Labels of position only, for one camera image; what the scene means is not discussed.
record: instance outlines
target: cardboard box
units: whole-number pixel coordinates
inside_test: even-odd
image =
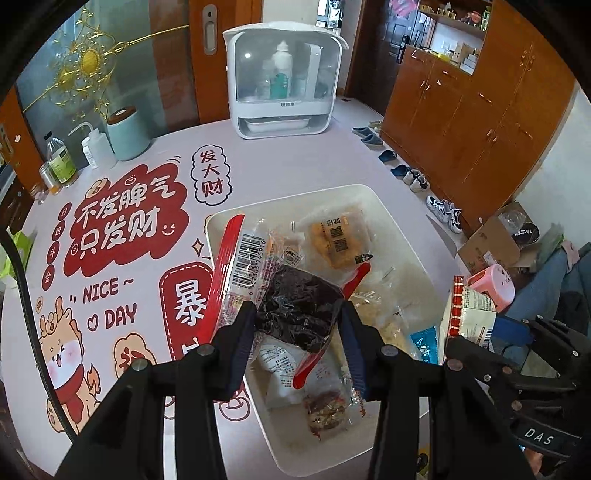
[[[501,213],[512,210],[523,213],[525,221],[531,222],[523,207],[518,202],[512,202],[498,210],[458,250],[460,258],[472,275],[494,263],[499,263],[504,268],[528,268],[535,262],[535,245],[522,251],[498,218]]]

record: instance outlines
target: white plastic bottle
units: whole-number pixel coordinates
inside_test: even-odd
[[[288,98],[291,92],[291,69],[293,57],[289,53],[289,46],[282,40],[277,45],[277,51],[272,55],[276,74],[271,84],[271,98]]]
[[[91,168],[104,168],[109,169],[113,168],[117,163],[117,158],[113,153],[113,149],[111,148],[111,144],[109,143],[109,139],[105,133],[99,132],[99,129],[92,127],[92,125],[88,122],[82,122],[80,125],[75,127],[69,134],[71,135],[80,127],[88,127],[90,132],[88,133],[88,137],[82,140],[82,151],[86,159],[88,160],[88,164]]]

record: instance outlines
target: green object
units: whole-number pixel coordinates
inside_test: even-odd
[[[29,237],[26,236],[22,231],[19,231],[11,236],[12,236],[12,241],[14,241],[14,244],[17,247],[18,254],[21,257],[22,266],[26,270],[27,263],[29,261],[29,254],[31,253],[31,247],[32,247],[33,243],[31,242]],[[10,261],[10,259],[8,258],[8,256],[6,255],[6,253],[4,251],[3,251],[3,253],[4,253],[3,257],[5,259],[4,259],[4,265],[2,266],[2,271],[0,272],[0,278],[4,278],[7,275],[11,276],[12,278],[15,278],[14,268],[12,267],[12,262]]]
[[[271,82],[271,98],[281,99],[287,98],[287,87],[289,79],[285,73],[278,73]]]

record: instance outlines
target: bottle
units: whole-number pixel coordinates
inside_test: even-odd
[[[272,55],[277,73],[271,84],[271,98],[288,98],[291,90],[291,68],[293,57],[285,40],[277,45],[277,51]]]
[[[47,161],[51,165],[53,173],[56,174],[64,187],[69,187],[78,179],[78,171],[74,162],[72,162],[70,152],[68,152],[63,141],[52,137],[52,132],[49,132],[43,138],[47,142]]]
[[[90,165],[93,170],[99,166],[105,169],[113,168],[117,163],[117,158],[113,153],[113,149],[111,148],[111,144],[109,143],[106,134],[100,133],[99,129],[93,128],[90,123],[82,122],[75,127],[68,136],[80,127],[88,127],[90,129],[88,137],[82,140],[82,151],[88,160],[88,165]]]

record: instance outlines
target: sneaker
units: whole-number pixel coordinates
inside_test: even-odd
[[[459,208],[454,208],[452,211],[452,215],[447,223],[447,226],[453,233],[462,233],[462,226],[460,225],[461,212],[462,211]]]
[[[418,168],[414,168],[409,170],[402,180],[406,185],[410,186],[420,174],[421,172],[418,170]]]
[[[433,213],[441,223],[449,223],[449,219],[452,217],[452,213],[455,209],[453,203],[449,203],[447,200],[443,201],[441,207],[435,210]]]
[[[426,192],[429,187],[430,185],[425,178],[425,175],[419,175],[416,179],[414,179],[414,182],[410,184],[410,189],[414,193]]]
[[[355,134],[355,135],[359,135],[360,137],[367,137],[368,135],[371,135],[374,133],[373,130],[371,130],[368,127],[354,127],[351,129],[351,131]]]
[[[431,212],[435,213],[437,209],[441,208],[443,201],[437,200],[433,195],[427,195],[427,198],[425,198],[425,204]]]
[[[374,133],[362,138],[361,141],[369,148],[379,148],[381,150],[384,147],[384,141]]]
[[[410,168],[408,168],[404,163],[399,165],[396,168],[393,168],[392,170],[390,170],[390,172],[392,173],[392,175],[394,175],[397,179],[403,179],[404,176],[408,173],[408,171],[410,170]]]

